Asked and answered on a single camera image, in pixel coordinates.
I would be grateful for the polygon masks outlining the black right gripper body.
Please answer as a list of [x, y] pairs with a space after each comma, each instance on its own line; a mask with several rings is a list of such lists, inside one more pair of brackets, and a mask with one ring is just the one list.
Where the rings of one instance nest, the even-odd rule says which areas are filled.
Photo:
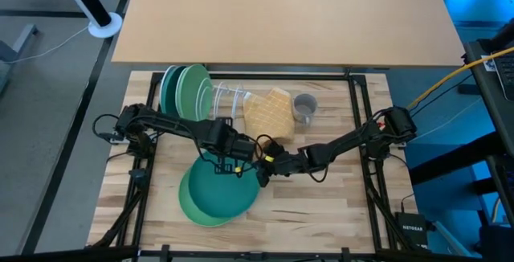
[[272, 175], [289, 177], [291, 174], [304, 174], [304, 160], [299, 154], [290, 154], [276, 141], [270, 141], [263, 150], [263, 156], [256, 161], [263, 168], [261, 175], [256, 175], [261, 187], [266, 187]]

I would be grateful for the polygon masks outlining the tan wooden desk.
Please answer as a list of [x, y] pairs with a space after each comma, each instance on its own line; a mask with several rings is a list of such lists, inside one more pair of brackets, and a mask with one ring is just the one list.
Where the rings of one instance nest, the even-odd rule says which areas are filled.
[[117, 63], [458, 67], [443, 0], [130, 0]]

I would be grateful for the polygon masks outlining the light green plate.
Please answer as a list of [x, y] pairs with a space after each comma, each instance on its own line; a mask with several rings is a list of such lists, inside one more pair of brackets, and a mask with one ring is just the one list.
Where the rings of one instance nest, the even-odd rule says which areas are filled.
[[177, 199], [184, 216], [200, 227], [219, 227], [237, 219], [229, 197], [230, 185], [214, 174], [191, 166], [182, 177]]
[[213, 84], [209, 72], [201, 64], [186, 67], [179, 76], [176, 106], [181, 118], [201, 121], [209, 118], [213, 100]]

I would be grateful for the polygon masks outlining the black side desk frame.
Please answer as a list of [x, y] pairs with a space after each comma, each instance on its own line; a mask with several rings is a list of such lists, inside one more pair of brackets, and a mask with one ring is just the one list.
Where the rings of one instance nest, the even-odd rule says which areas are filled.
[[486, 194], [486, 188], [494, 186], [503, 204], [508, 223], [514, 228], [514, 181], [509, 180], [508, 166], [514, 171], [514, 143], [504, 141], [497, 132], [488, 133], [465, 145], [421, 163], [410, 170], [413, 185], [442, 177], [449, 173], [486, 162], [491, 178], [479, 182], [474, 188], [478, 194]]

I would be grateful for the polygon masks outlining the black aluminium rig frame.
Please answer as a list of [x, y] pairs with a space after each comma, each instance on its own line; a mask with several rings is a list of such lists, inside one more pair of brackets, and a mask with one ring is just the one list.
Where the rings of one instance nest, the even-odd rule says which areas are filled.
[[[272, 88], [310, 93], [318, 101], [313, 124], [300, 127], [288, 149], [330, 141], [355, 129], [368, 114], [391, 105], [383, 74], [215, 73], [215, 84], [263, 95]], [[274, 177], [250, 210], [218, 227], [190, 221], [178, 201], [180, 181], [197, 157], [181, 137], [161, 136], [155, 154], [141, 161], [112, 148], [88, 242], [98, 241], [129, 202], [133, 169], [149, 173], [149, 191], [123, 226], [116, 245], [136, 245], [142, 257], [250, 260], [369, 259], [377, 247], [393, 244], [390, 229], [366, 196], [364, 177], [374, 165], [357, 149], [341, 155], [327, 173]]]

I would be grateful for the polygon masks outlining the black Netgear network switch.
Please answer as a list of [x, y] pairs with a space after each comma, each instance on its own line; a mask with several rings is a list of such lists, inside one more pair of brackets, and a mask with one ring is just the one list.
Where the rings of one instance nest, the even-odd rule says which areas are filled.
[[427, 249], [428, 239], [425, 217], [420, 214], [406, 212], [396, 212], [395, 216], [405, 235], [419, 247]]

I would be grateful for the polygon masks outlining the dark green plate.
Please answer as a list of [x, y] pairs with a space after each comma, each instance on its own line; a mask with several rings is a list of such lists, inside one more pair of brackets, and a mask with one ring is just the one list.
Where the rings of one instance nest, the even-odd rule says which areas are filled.
[[161, 81], [160, 106], [165, 114], [177, 117], [177, 106], [175, 101], [178, 77], [181, 75], [183, 66], [170, 66], [165, 71]]
[[226, 166], [241, 166], [243, 173], [216, 174], [211, 162], [221, 165], [218, 157], [204, 152], [190, 168], [189, 190], [196, 206], [216, 218], [235, 218], [246, 212], [256, 201], [260, 185], [256, 170], [248, 163], [225, 159]]

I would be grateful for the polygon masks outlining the white wire dish rack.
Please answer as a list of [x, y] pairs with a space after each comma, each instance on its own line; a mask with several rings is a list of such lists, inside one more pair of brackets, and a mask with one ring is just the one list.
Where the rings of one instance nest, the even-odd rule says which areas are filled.
[[229, 88], [224, 83], [213, 84], [213, 100], [209, 118], [222, 117], [221, 106], [225, 99], [229, 101], [228, 117], [235, 118], [239, 102], [248, 92], [243, 88]]

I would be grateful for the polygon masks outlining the grey desk foot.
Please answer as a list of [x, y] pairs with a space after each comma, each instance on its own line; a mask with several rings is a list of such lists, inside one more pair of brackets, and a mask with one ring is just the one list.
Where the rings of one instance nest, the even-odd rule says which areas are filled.
[[38, 32], [35, 24], [27, 24], [13, 45], [0, 40], [0, 95], [8, 83], [15, 61], [21, 56], [31, 36], [37, 35]]

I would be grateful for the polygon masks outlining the white tower fan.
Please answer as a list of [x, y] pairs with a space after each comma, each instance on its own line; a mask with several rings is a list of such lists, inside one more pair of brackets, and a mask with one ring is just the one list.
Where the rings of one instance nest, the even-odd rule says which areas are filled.
[[100, 0], [74, 0], [89, 20], [88, 32], [98, 39], [113, 37], [120, 32], [123, 19], [115, 12], [108, 12]]

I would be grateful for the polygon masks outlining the yellow checked dish towel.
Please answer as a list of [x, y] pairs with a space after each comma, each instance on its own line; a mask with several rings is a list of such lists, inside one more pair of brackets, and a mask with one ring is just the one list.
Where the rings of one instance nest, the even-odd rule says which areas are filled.
[[246, 93], [243, 98], [243, 117], [247, 135], [261, 134], [291, 141], [295, 134], [292, 96], [281, 88], [273, 88], [266, 96]]

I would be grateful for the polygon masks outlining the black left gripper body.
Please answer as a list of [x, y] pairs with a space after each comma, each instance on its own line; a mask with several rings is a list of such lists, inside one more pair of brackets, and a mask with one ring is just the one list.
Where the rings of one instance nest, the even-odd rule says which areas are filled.
[[202, 147], [220, 157], [229, 157], [250, 162], [255, 153], [255, 142], [239, 133], [223, 119], [203, 120], [204, 138]]

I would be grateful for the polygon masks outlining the dark grey side desk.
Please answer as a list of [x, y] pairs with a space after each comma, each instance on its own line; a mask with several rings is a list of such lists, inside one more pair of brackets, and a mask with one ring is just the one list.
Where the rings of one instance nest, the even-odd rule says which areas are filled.
[[471, 72], [506, 152], [514, 157], [514, 100], [505, 98], [497, 73], [488, 71], [484, 61]]

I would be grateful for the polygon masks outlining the grey mug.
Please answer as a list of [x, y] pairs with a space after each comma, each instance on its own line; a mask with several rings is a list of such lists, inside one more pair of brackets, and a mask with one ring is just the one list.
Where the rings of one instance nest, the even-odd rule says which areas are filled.
[[318, 108], [318, 103], [313, 95], [302, 93], [292, 100], [292, 113], [294, 119], [302, 125], [309, 126]]

